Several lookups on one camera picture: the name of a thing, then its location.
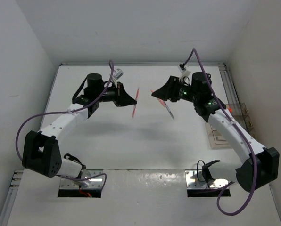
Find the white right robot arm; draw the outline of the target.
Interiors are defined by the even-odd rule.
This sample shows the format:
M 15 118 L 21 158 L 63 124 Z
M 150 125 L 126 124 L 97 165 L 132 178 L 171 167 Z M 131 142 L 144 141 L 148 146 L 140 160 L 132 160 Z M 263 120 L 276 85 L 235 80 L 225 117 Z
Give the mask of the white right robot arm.
M 226 105 L 216 98 L 211 90 L 211 75 L 195 72 L 191 84 L 170 76 L 164 86 L 152 92 L 152 96 L 163 101 L 185 100 L 193 103 L 196 113 L 216 129 L 230 144 L 240 159 L 240 164 L 227 164 L 214 160 L 202 166 L 199 179 L 210 182 L 226 179 L 237 182 L 245 191 L 250 192 L 252 184 L 258 189 L 278 177 L 279 152 L 266 148 L 256 141 L 233 118 Z

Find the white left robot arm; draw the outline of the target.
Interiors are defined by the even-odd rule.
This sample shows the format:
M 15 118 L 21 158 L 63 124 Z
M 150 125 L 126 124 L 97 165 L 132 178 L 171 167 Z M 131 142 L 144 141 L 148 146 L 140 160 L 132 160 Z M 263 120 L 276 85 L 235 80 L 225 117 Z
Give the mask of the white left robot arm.
M 70 154 L 61 155 L 60 143 L 77 125 L 90 118 L 101 102 L 112 102 L 117 107 L 135 105 L 137 101 L 126 93 L 121 82 L 103 81 L 98 73 L 86 76 L 72 97 L 65 113 L 38 132 L 25 136 L 22 165 L 46 177 L 60 176 L 81 181 L 86 168 Z

